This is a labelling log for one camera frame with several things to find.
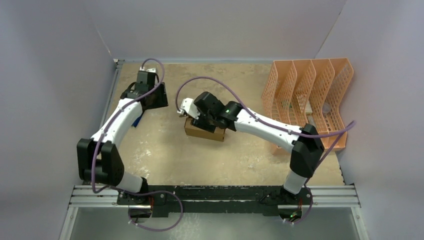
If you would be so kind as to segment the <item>brown cardboard box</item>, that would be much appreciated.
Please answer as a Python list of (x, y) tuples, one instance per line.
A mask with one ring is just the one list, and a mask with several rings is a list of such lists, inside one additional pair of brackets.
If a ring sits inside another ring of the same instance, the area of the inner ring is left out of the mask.
[(192, 125), (192, 118), (188, 117), (185, 120), (184, 130), (187, 136), (223, 142), (225, 140), (225, 129), (215, 128), (213, 132), (203, 130)]

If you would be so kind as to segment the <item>orange plastic file organizer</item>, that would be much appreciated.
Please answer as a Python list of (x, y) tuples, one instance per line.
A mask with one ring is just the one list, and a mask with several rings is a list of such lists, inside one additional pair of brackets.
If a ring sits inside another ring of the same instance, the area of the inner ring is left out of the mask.
[[(276, 60), (261, 100), (265, 116), (290, 125), (314, 125), (320, 135), (345, 128), (339, 109), (353, 78), (347, 58)], [(324, 103), (331, 105), (322, 113)]]

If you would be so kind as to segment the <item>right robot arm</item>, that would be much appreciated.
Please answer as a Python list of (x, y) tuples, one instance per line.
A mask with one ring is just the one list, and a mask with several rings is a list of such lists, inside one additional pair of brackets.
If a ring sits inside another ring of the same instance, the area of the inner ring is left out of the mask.
[(290, 170), (280, 196), (288, 204), (300, 198), (301, 189), (310, 179), (324, 153), (317, 129), (307, 123), (290, 125), (262, 116), (239, 102), (223, 104), (212, 93), (203, 92), (195, 99), (185, 99), (181, 108), (205, 131), (230, 129), (259, 137), (290, 153)]

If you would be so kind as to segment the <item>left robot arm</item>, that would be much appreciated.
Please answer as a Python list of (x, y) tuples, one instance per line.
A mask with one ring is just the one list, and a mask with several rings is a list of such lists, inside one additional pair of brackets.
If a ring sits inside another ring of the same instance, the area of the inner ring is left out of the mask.
[(146, 110), (168, 106), (165, 83), (155, 68), (141, 67), (136, 80), (122, 92), (117, 107), (104, 125), (90, 138), (76, 145), (78, 174), (81, 180), (93, 185), (129, 193), (138, 205), (149, 199), (147, 179), (125, 170), (119, 146), (131, 127), (137, 127)]

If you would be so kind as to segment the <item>blue stapler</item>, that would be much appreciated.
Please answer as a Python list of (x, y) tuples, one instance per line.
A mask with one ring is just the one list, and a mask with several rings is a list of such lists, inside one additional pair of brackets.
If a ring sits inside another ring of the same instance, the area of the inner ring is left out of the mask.
[(143, 113), (134, 120), (134, 122), (132, 123), (131, 126), (134, 127), (134, 128), (136, 128), (139, 125), (139, 122), (140, 122), (142, 116), (143, 116)]

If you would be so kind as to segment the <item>purple round item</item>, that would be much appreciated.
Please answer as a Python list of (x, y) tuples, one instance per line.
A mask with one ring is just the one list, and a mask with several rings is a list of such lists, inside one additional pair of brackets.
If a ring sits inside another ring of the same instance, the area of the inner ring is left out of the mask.
[(322, 112), (323, 115), (328, 114), (331, 110), (332, 110), (332, 106), (328, 102), (325, 102), (322, 105), (321, 112)]

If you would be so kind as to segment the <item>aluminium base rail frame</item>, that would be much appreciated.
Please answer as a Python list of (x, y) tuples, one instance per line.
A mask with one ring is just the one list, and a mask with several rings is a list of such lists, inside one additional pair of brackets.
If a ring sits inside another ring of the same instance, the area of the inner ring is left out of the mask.
[(88, 185), (71, 193), (62, 240), (367, 240), (356, 188), (312, 186), (299, 203), (279, 186), (166, 186), (154, 204)]

